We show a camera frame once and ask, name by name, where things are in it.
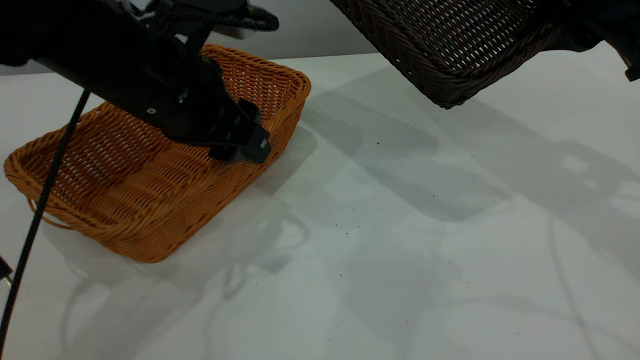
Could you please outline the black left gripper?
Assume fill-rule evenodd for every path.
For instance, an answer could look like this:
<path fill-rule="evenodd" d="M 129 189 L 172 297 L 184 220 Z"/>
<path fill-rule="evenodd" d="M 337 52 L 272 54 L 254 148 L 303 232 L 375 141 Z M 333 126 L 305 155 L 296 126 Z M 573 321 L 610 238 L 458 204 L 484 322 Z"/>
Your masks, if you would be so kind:
<path fill-rule="evenodd" d="M 158 85 L 147 102 L 147 123 L 172 141 L 210 147 L 213 160 L 264 163 L 272 144 L 261 110 L 250 101 L 233 101 L 221 67 L 203 46 L 192 39 L 151 43 L 148 71 Z"/>

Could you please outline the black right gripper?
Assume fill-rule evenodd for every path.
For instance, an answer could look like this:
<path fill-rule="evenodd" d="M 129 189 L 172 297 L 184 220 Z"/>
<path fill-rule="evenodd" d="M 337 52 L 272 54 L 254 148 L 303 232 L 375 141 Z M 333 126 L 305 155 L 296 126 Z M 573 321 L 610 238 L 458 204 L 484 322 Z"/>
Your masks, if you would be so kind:
<path fill-rule="evenodd" d="M 626 64 L 630 82 L 639 79 L 640 21 L 638 0 L 564 0 L 577 24 L 596 38 L 560 34 L 542 51 L 589 51 L 605 41 Z"/>

